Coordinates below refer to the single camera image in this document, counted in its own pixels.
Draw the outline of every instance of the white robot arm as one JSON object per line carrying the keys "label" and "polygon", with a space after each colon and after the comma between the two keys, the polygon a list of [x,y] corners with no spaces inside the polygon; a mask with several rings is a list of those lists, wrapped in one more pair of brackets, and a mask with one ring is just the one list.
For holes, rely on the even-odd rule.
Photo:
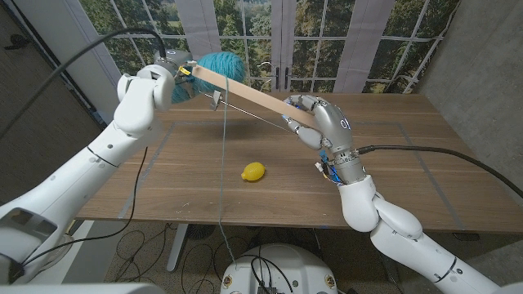
{"label": "white robot arm", "polygon": [[158,139],[162,125],[154,111],[169,108],[174,87],[172,74],[159,65],[123,75],[114,121],[42,184],[0,207],[0,284],[27,283],[37,274],[47,254],[31,259],[57,245],[117,168]]}
{"label": "white robot arm", "polygon": [[428,278],[444,293],[493,293],[499,289],[426,236],[412,213],[387,202],[376,191],[352,146],[351,126],[336,105],[310,95],[290,96],[285,102],[315,115],[320,131],[284,119],[307,146],[323,146],[334,156],[334,170],[343,183],[338,185],[343,216],[352,229],[371,232],[373,245],[380,252]]}

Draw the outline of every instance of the yellow lemon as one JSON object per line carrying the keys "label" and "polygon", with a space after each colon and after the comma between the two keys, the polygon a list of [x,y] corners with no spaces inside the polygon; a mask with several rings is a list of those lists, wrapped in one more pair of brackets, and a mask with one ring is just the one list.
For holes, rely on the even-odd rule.
{"label": "yellow lemon", "polygon": [[242,173],[244,180],[258,180],[265,173],[265,167],[261,163],[249,163]]}

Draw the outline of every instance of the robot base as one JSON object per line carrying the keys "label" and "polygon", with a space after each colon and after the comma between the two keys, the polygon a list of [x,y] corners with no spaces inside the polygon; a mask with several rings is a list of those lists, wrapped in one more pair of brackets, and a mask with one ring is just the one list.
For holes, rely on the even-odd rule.
{"label": "robot base", "polygon": [[266,293],[254,278],[251,261],[255,256],[263,257],[277,265],[284,276],[267,261],[257,259],[254,270],[263,281],[269,293],[321,293],[336,294],[336,280],[330,268],[317,256],[305,249],[289,244],[267,244],[255,247],[236,259],[236,265],[229,265],[221,281],[221,294]]}

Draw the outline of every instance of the wooden table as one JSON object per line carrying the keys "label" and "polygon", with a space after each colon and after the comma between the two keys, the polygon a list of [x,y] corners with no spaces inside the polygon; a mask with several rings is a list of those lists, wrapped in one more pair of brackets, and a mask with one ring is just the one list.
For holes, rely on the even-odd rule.
{"label": "wooden table", "polygon": [[[275,93],[284,99],[286,93]],[[427,145],[472,152],[420,95],[322,94],[349,118],[356,147]],[[149,148],[136,199],[141,221],[216,224],[223,106],[199,96],[159,114],[165,132]],[[229,102],[284,126],[280,116],[237,96]],[[228,108],[222,224],[348,228],[337,188],[314,167],[318,151],[291,133]],[[78,217],[128,217],[143,153],[125,163]],[[245,182],[258,161],[266,174]],[[375,151],[362,155],[385,199],[412,212],[428,231],[523,232],[523,213],[486,171],[446,154]]]}

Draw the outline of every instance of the string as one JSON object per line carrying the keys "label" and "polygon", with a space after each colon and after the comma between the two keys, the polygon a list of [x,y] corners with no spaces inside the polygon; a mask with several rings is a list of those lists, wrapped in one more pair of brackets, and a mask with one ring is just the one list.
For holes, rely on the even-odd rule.
{"label": "string", "polygon": [[232,254],[230,249],[229,241],[227,241],[227,236],[221,225],[221,200],[223,199],[223,167],[225,166],[226,159],[226,125],[227,125],[227,98],[229,97],[229,79],[226,77],[226,102],[223,109],[223,138],[221,140],[221,175],[220,175],[220,201],[218,202],[218,225],[220,226],[221,235],[226,242],[227,249],[229,250],[230,258],[232,262],[236,264],[235,256]]}

